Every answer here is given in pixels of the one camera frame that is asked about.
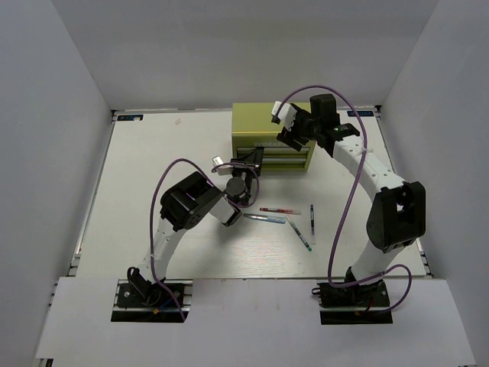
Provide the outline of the green metal drawer chest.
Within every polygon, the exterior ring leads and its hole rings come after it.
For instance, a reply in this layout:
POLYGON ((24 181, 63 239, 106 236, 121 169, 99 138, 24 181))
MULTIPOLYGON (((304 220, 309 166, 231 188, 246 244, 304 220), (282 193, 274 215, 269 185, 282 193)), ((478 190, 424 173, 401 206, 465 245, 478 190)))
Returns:
POLYGON ((265 171, 307 171, 315 144, 296 151, 277 140, 282 125, 271 122, 272 102, 240 102, 232 106, 232 157, 242 158, 256 148, 264 149, 265 171))

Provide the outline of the red pen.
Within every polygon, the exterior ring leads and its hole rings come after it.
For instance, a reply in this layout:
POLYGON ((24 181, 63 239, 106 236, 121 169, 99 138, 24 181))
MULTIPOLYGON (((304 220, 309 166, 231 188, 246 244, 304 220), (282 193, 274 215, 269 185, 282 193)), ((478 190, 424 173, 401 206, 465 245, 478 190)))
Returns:
POLYGON ((260 207, 259 210, 265 213, 282 213, 290 215, 301 215, 302 212, 299 209, 284 209, 284 208, 270 208, 270 207, 260 207))

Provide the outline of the blue silver pen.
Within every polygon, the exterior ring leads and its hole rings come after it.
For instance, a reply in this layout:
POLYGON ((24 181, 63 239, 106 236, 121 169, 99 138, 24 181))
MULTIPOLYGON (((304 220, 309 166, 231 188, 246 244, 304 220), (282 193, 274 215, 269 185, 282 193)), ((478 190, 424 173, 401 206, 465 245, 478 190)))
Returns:
POLYGON ((285 224, 286 219, 282 216, 265 216, 253 213, 244 213, 243 216, 247 219, 261 221, 261 222, 272 222, 276 224, 285 224))

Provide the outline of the purple pen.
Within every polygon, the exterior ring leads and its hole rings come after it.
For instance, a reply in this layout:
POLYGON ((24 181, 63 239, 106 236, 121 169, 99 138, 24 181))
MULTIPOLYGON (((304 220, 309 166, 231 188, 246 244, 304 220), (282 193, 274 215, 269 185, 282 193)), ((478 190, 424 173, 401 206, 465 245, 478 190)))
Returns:
POLYGON ((313 245, 315 245, 316 244, 316 227, 315 227, 315 210, 314 210, 313 204, 310 204, 310 206, 309 206, 309 214, 310 214, 311 243, 313 245))

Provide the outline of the green pen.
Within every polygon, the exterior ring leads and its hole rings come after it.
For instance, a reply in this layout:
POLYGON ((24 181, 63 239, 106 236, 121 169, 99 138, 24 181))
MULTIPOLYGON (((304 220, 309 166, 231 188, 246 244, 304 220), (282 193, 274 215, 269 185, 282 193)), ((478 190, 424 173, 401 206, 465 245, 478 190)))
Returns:
POLYGON ((295 232, 295 234, 299 238, 299 240, 302 242, 302 244, 306 247, 307 251, 311 252, 313 250, 311 245, 306 241, 305 237, 303 236, 301 231, 298 229, 296 224, 293 222, 293 220, 289 216, 286 216, 286 221, 290 225, 292 230, 295 232))

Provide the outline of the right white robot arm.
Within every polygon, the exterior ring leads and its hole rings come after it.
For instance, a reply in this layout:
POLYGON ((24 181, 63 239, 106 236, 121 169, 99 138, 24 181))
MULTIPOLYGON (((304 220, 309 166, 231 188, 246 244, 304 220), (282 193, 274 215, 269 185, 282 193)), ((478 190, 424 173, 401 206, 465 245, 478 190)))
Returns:
POLYGON ((394 269, 393 260, 426 232, 426 190, 384 165, 369 149, 364 124, 343 123, 332 94, 312 96, 310 109, 277 101, 272 121, 283 126, 277 140, 300 150, 314 142, 354 177, 351 191, 361 187, 371 199, 366 222, 368 242, 345 275, 345 295, 364 304, 372 284, 394 269))

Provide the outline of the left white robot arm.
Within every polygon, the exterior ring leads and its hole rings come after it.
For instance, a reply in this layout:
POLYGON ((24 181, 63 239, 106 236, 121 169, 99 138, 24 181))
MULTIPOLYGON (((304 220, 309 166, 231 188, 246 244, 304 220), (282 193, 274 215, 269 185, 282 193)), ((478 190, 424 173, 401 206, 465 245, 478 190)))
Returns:
POLYGON ((154 191, 150 209, 150 248, 143 261, 127 272, 128 283, 135 296, 146 305, 153 305, 163 297, 162 283, 167 268, 183 235, 197 226, 206 215, 222 225, 234 225, 242 210, 257 198, 252 187, 258 187, 258 178, 264 159, 264 149, 225 164, 214 160, 214 172, 229 174, 225 189, 220 190, 197 167, 194 172, 175 183, 159 196, 163 181, 154 191))

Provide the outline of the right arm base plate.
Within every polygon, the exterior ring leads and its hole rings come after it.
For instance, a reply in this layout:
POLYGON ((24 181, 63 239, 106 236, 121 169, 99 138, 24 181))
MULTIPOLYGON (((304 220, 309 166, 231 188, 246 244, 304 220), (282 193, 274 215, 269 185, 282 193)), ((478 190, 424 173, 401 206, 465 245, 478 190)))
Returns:
POLYGON ((318 283, 311 294, 318 298, 322 325, 381 325, 392 324, 387 309, 390 298, 384 281, 367 286, 332 287, 318 283))

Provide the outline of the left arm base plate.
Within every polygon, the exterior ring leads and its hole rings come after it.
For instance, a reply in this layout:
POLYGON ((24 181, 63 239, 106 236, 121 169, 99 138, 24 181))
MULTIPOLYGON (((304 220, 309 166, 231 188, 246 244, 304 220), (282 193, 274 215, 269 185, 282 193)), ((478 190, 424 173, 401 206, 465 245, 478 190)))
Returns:
MULTIPOLYGON (((173 292, 184 317, 190 312, 193 283, 168 281, 165 285, 173 292)), ((116 288, 111 321, 113 323, 183 323, 172 297, 159 285, 149 300, 142 296, 127 280, 119 280, 116 288)))

